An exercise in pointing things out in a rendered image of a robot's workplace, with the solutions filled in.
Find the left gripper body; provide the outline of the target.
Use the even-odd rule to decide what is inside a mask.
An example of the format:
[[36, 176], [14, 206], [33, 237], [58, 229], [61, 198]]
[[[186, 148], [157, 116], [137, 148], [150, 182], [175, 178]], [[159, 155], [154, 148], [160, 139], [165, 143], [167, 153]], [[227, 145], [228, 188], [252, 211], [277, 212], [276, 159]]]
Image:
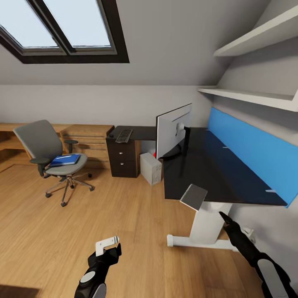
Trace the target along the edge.
[[92, 254], [89, 259], [89, 267], [91, 268], [96, 262], [103, 262], [107, 266], [107, 270], [110, 265], [118, 263], [118, 254], [116, 247], [106, 250], [102, 255], [96, 256], [95, 253]]

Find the monitor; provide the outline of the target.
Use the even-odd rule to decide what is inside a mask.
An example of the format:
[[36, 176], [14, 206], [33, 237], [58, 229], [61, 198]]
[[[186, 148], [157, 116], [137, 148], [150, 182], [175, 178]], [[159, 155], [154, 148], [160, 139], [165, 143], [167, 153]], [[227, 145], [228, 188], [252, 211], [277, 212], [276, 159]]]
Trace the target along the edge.
[[[156, 116], [156, 148], [155, 159], [169, 159], [179, 154], [187, 155], [190, 138], [190, 119], [193, 104], [179, 107], [167, 113]], [[183, 152], [173, 156], [163, 157], [173, 147], [184, 140]]]

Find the folder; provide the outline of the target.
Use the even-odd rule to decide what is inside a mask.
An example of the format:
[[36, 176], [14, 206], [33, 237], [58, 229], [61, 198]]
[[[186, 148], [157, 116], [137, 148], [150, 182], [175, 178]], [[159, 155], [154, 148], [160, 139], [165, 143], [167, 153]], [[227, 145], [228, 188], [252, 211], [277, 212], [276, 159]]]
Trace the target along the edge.
[[49, 165], [50, 166], [60, 166], [60, 165], [68, 165], [75, 164], [79, 158], [79, 154], [76, 155], [62, 155], [57, 156]]

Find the notebook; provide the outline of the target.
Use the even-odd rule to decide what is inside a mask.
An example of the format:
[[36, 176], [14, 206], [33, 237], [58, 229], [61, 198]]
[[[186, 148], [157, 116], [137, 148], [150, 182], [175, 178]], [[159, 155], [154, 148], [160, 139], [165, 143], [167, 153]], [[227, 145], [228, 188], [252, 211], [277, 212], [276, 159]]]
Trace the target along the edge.
[[186, 193], [181, 198], [180, 202], [196, 211], [199, 211], [207, 195], [207, 192], [207, 190], [191, 184]]

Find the swivel chair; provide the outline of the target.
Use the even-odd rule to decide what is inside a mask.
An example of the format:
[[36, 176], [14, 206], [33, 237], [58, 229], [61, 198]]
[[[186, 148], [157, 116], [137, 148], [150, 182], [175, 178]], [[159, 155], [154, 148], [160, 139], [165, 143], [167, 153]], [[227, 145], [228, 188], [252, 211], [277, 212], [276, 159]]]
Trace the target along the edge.
[[67, 184], [61, 203], [62, 207], [66, 205], [64, 199], [68, 186], [70, 185], [71, 189], [74, 188], [73, 182], [90, 187], [90, 191], [93, 190], [93, 187], [90, 185], [75, 180], [86, 174], [88, 174], [88, 177], [92, 177], [92, 174], [89, 172], [74, 176], [74, 174], [80, 170], [88, 160], [87, 155], [83, 153], [72, 153], [72, 144], [78, 144], [78, 141], [64, 141], [65, 144], [69, 144], [69, 155], [80, 155], [75, 164], [50, 166], [49, 164], [57, 156], [62, 156], [62, 142], [48, 120], [39, 120], [21, 125], [20, 127], [15, 127], [12, 129], [12, 132], [15, 133], [18, 140], [29, 153], [31, 157], [30, 163], [38, 166], [38, 171], [43, 179], [50, 176], [62, 178], [59, 184], [45, 191], [47, 198], [51, 196], [50, 193], [47, 193], [48, 191], [53, 190], [66, 182]]

